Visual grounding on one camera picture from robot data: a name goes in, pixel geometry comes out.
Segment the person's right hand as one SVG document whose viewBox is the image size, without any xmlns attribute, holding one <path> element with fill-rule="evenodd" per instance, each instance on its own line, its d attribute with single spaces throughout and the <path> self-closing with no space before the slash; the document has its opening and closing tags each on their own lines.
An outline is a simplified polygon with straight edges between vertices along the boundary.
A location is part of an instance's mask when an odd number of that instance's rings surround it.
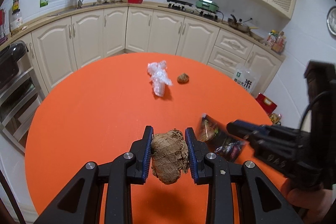
<svg viewBox="0 0 336 224">
<path fill-rule="evenodd" d="M 309 192 L 294 188 L 291 180 L 286 179 L 280 192 L 293 206 L 307 209 L 304 223 L 319 223 L 323 220 L 335 200 L 335 188 Z"/>
</svg>

